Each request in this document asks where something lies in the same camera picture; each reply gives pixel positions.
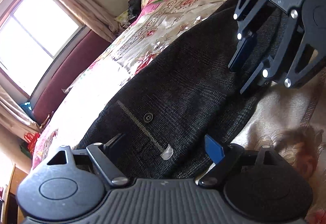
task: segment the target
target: glass panel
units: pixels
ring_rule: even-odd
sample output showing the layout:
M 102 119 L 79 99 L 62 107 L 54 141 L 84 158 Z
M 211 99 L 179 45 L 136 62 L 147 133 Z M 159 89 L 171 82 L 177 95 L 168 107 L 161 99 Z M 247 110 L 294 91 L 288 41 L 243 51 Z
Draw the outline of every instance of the glass panel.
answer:
M 0 61 L 12 80 L 31 95 L 53 59 L 9 17 L 0 30 Z
M 23 0 L 14 16 L 53 56 L 79 28 L 53 0 Z

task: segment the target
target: floral bedspread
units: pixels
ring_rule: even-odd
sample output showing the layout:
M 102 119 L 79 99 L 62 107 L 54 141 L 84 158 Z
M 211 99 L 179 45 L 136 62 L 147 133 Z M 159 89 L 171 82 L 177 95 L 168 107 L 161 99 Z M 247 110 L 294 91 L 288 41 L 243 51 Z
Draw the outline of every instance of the floral bedspread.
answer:
M 225 1 L 143 0 L 137 21 L 85 71 L 53 115 L 37 141 L 33 168 L 60 145 L 78 144 L 124 84 Z

